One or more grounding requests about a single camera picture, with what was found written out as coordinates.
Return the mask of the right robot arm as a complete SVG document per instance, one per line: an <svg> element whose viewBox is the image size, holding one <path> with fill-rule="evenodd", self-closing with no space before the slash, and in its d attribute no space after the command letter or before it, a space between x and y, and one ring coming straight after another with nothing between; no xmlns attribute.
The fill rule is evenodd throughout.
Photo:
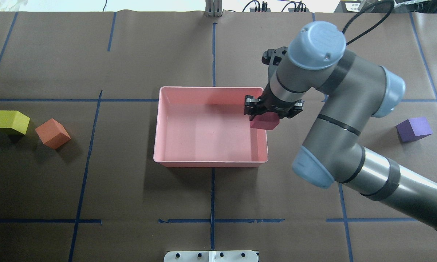
<svg viewBox="0 0 437 262"><path fill-rule="evenodd" d="M437 183L358 144L371 117L387 116L400 103L405 82L346 46L330 22L303 26L288 47L276 50L278 65L272 65L273 55L263 56L268 83L259 97L244 97L244 115L293 118L310 88L327 95L293 161L294 173L320 188L344 184L437 231Z"/></svg>

